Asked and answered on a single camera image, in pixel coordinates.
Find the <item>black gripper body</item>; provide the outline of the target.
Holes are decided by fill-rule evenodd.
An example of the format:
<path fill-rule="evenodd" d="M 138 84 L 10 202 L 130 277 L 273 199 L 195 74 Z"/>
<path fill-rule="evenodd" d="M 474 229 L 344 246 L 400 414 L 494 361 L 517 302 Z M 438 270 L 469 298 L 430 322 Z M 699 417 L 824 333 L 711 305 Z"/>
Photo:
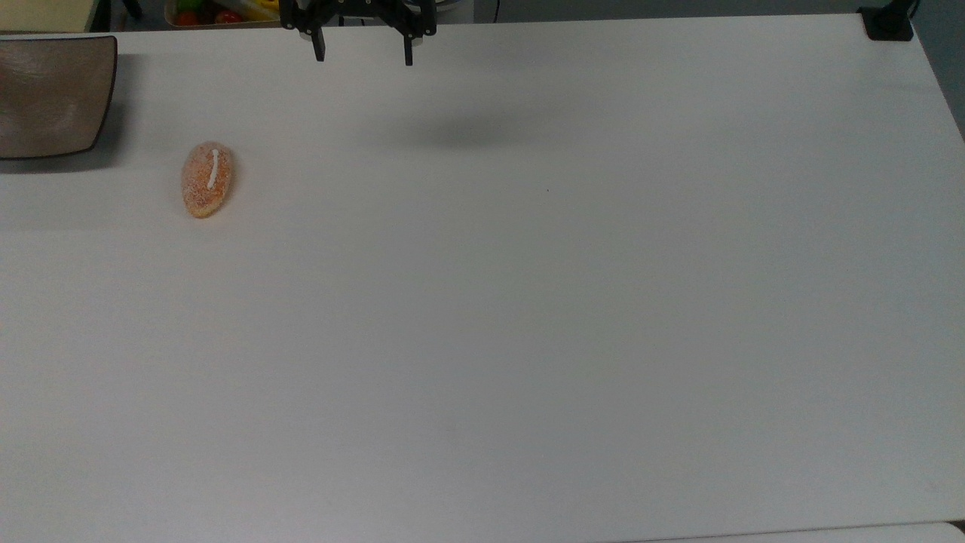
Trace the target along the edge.
<path fill-rule="evenodd" d="M 280 1 L 280 24 L 304 35 L 320 34 L 331 20 L 369 18 L 381 20 L 408 38 L 421 38 L 437 33 L 437 3 L 417 1 L 411 7 L 406 1 Z"/>

